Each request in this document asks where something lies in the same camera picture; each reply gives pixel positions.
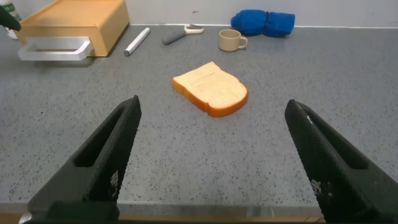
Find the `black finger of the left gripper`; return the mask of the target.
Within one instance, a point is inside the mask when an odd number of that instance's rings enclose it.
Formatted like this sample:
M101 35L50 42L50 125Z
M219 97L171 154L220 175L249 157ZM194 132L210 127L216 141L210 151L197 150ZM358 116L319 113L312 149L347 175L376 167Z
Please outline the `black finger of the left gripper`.
M20 31L21 17L17 15L13 4L1 5L1 25L5 28Z

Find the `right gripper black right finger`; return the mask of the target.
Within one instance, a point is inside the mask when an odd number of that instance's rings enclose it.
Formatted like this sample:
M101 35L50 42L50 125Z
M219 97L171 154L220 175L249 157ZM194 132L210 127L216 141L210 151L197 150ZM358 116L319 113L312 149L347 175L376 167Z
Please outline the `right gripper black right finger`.
M397 182L307 105L285 120L328 223L397 223Z

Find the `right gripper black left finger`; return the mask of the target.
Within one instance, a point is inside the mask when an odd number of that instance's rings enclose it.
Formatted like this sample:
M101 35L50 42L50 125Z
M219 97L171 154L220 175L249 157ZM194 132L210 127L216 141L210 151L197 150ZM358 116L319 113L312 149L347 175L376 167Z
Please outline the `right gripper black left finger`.
M120 103L28 203L31 213L55 202L116 202L141 119L138 96Z

